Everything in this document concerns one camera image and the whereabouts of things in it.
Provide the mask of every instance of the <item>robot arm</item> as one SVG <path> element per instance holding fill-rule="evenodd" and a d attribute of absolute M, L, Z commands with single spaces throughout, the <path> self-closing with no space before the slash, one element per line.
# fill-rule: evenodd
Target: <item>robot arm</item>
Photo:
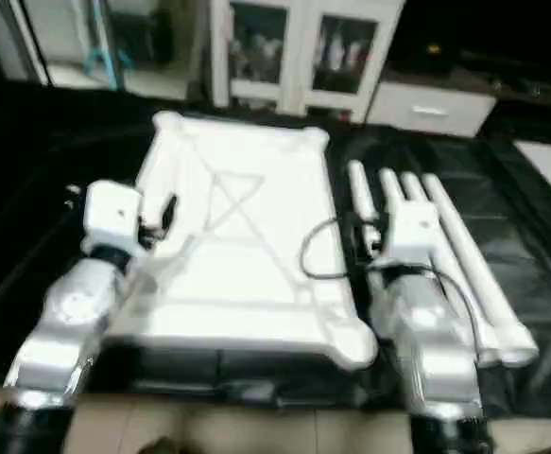
<path fill-rule="evenodd" d="M 181 190 L 174 171 L 186 159 L 181 155 L 191 152 L 161 140 L 160 126 L 173 120 L 173 113 L 154 117 L 158 134 L 136 187 L 111 181 L 89 185 L 85 256 L 46 292 L 42 315 L 10 366 L 4 384 L 8 397 L 0 408 L 0 454 L 62 451 L 101 343 L 143 277 L 141 268 L 166 236 L 169 222 L 163 219 L 173 218 L 165 211 L 174 211 L 171 201 Z M 177 225 L 179 237 L 187 234 Z"/>
<path fill-rule="evenodd" d="M 376 220 L 363 165 L 351 162 L 349 172 L 355 211 L 365 220 Z M 451 248 L 442 243 L 439 209 L 423 195 L 417 177 L 404 175 L 405 192 L 391 170 L 381 171 L 380 181 L 387 222 L 380 219 L 380 232 L 367 224 L 363 227 L 370 268 L 381 270 L 368 274 L 371 318 L 379 337 L 395 345 L 414 450 L 493 452 L 477 380 L 485 343 L 480 342 L 482 333 L 492 337 L 491 326 L 472 294 L 462 295 L 462 304 L 474 306 L 458 307 L 452 301 L 458 288 L 469 292 L 471 287 L 462 280 L 463 274 L 457 275 L 460 266 Z M 374 248 L 374 242 L 380 247 Z M 412 269 L 434 272 L 427 275 Z M 435 279 L 437 273 L 447 278 L 453 274 L 453 292 Z M 476 319 L 476 327 L 467 323 L 469 316 Z M 488 341 L 487 351 L 499 353 L 498 345 Z"/>

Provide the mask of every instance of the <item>white tray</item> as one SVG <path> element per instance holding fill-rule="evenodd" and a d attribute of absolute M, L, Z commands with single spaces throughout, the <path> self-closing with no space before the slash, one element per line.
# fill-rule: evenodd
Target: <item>white tray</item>
<path fill-rule="evenodd" d="M 298 265 L 304 237 L 336 213 L 327 134 L 175 113 L 158 113 L 154 122 L 157 154 L 186 153 L 177 162 L 177 218 L 149 264 L 154 281 L 134 294 L 111 336 L 321 353 L 348 370 L 371 364 L 375 337 L 357 318 L 348 281 L 313 281 Z M 164 156 L 146 164 L 139 185 L 175 180 L 147 176 L 171 166 Z M 307 266 L 342 271 L 339 242 L 337 228 L 320 234 Z"/>

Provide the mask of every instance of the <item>white pvc pipe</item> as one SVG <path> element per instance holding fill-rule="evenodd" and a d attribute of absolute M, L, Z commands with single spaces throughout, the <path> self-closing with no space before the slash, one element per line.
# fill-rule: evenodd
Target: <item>white pvc pipe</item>
<path fill-rule="evenodd" d="M 529 330 L 517 319 L 506 295 L 474 243 L 464 221 L 436 175 L 425 175 L 424 186 L 439 214 L 456 256 L 468 277 L 485 316 L 500 342 L 499 356 L 507 366 L 522 366 L 538 355 Z"/>
<path fill-rule="evenodd" d="M 420 180 L 413 173 L 404 173 L 402 175 L 402 183 L 405 188 L 405 192 L 412 201 L 429 201 L 426 197 Z M 445 287 L 447 299 L 451 303 L 452 307 L 456 311 L 458 317 L 463 321 L 461 336 L 464 340 L 468 341 L 470 345 L 474 345 L 473 330 L 470 325 L 470 315 L 466 308 L 466 304 L 470 305 L 471 312 L 474 314 L 476 324 L 476 336 L 478 336 L 478 343 L 480 344 L 479 351 L 479 365 L 487 366 L 492 365 L 498 359 L 498 339 L 495 336 L 495 331 L 485 320 L 483 310 L 479 305 L 470 284 L 464 276 L 464 272 L 457 263 L 454 251 L 447 241 L 447 237 L 443 230 L 439 227 L 435 236 L 435 250 L 432 255 L 435 268 L 441 272 L 447 274 L 452 278 L 459 286 L 462 294 L 466 298 L 466 302 L 461 295 L 457 293 L 457 289 L 448 281 L 441 279 L 441 283 Z"/>
<path fill-rule="evenodd" d="M 389 168 L 380 170 L 380 183 L 387 197 L 387 211 L 394 213 L 397 207 L 405 200 L 404 191 L 399 185 L 397 175 Z"/>
<path fill-rule="evenodd" d="M 365 220 L 378 218 L 376 207 L 371 197 L 370 185 L 366 178 L 366 169 L 360 161 L 355 159 L 349 162 L 348 167 L 355 213 Z"/>
<path fill-rule="evenodd" d="M 363 220 L 375 221 L 378 213 L 371 197 L 370 185 L 366 177 L 366 169 L 360 161 L 353 159 L 348 164 L 349 179 L 351 181 L 351 194 L 353 197 L 354 212 Z M 366 249 L 372 252 L 372 245 L 380 244 L 381 235 L 372 225 L 362 226 L 363 237 Z"/>

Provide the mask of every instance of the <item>tiled floor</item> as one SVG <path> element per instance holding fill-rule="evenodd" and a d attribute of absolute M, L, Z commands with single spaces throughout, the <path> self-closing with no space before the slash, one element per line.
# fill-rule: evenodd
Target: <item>tiled floor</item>
<path fill-rule="evenodd" d="M 551 420 L 498 421 L 491 431 L 499 454 L 551 445 Z M 77 410 L 66 454 L 135 454 L 161 436 L 196 446 L 204 454 L 412 452 L 402 413 L 282 412 L 94 395 Z"/>
<path fill-rule="evenodd" d="M 105 71 L 96 68 L 90 74 L 81 65 L 50 63 L 48 73 L 58 87 L 109 88 Z M 162 69 L 127 69 L 124 72 L 126 89 L 136 95 L 185 99 L 187 96 L 187 68 L 185 62 L 171 63 Z"/>

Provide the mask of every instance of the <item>black tablecloth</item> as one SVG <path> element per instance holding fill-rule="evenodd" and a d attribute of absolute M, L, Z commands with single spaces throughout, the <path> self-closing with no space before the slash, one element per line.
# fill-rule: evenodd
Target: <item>black tablecloth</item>
<path fill-rule="evenodd" d="M 326 157 L 339 214 L 351 209 L 349 159 L 361 159 L 372 177 L 382 166 L 438 173 L 541 350 L 524 369 L 480 374 L 486 410 L 491 416 L 551 417 L 551 187 L 512 144 L 17 84 L 0 85 L 0 382 L 40 314 L 45 289 L 79 255 L 81 200 L 67 184 L 132 181 L 153 136 L 150 118 L 163 109 L 289 128 L 320 126 L 331 137 Z M 371 183 L 380 202 L 375 178 Z M 343 236 L 351 264 L 352 237 L 346 230 Z M 365 279 L 357 275 L 352 285 L 367 320 Z M 119 343 L 106 346 L 91 389 L 269 407 L 399 408 L 392 358 L 384 344 L 372 367 L 347 373 L 317 355 Z"/>

